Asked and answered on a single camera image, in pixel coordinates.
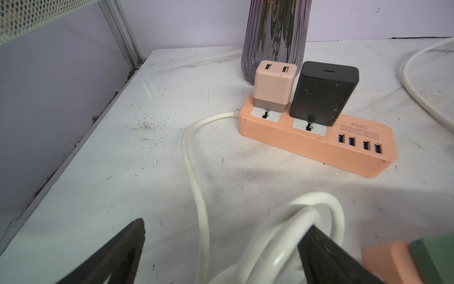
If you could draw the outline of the purple ribbed glass vase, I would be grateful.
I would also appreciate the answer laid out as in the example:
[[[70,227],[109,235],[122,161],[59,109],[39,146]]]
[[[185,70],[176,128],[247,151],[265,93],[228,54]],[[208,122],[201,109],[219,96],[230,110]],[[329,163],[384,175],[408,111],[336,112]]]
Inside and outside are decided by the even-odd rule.
[[[255,82],[263,60],[303,65],[311,0],[251,1],[242,51],[244,78]]]

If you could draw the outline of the pink power strip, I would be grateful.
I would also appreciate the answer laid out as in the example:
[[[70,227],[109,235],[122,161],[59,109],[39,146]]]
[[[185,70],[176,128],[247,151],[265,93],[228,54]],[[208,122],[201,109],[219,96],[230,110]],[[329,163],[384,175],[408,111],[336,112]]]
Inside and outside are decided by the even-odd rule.
[[[392,129],[384,124],[340,115],[327,127],[253,105],[239,112],[239,132],[276,148],[367,178],[375,178],[398,159]]]
[[[387,284],[423,284],[410,254],[409,243],[394,242],[369,247],[362,253],[364,266]]]

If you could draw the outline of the pink usb charger plug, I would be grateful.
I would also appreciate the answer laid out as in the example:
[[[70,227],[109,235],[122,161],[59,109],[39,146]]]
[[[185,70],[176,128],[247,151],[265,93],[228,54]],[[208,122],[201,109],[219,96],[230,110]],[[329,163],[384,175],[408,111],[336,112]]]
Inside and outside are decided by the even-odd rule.
[[[253,105],[275,112],[285,112],[290,101],[297,66],[263,60],[255,73]]]

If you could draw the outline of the black charger plug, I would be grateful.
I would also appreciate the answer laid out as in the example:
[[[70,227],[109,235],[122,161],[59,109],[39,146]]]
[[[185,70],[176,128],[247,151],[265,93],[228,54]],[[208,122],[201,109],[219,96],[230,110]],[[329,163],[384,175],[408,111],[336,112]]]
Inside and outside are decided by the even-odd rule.
[[[357,67],[306,61],[300,71],[290,116],[331,127],[358,82]]]

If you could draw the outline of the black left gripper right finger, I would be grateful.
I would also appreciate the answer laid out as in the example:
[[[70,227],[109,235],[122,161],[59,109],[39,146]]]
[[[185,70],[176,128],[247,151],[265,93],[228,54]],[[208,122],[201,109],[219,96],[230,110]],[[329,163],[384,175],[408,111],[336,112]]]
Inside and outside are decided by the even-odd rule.
[[[308,284],[381,284],[316,226],[297,246]]]

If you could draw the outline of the pink power strip front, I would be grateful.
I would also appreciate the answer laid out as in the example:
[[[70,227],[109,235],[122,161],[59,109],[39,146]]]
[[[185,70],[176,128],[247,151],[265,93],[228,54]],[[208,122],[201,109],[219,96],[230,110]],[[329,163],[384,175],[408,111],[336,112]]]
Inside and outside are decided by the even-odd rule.
[[[410,254],[409,243],[394,242],[369,247],[362,253],[364,266],[387,284],[423,284]]]

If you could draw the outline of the white mesh wall shelf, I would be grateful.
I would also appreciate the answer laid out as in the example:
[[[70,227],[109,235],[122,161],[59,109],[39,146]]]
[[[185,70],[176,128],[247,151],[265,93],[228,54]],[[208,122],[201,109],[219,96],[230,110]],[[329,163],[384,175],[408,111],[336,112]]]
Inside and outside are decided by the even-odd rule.
[[[95,0],[1,0],[1,45],[95,3]]]

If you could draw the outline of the green charger plug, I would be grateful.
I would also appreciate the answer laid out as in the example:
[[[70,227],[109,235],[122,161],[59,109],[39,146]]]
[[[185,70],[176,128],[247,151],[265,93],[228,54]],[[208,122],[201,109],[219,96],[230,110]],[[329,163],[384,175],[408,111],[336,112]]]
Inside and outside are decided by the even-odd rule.
[[[412,241],[410,254],[425,284],[454,282],[454,234]]]

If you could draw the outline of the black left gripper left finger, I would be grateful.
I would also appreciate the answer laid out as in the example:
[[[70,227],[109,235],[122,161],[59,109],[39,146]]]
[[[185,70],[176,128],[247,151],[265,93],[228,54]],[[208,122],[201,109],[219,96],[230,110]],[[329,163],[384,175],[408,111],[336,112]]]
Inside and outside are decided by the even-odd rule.
[[[144,220],[138,218],[58,283],[132,284],[144,242]]]

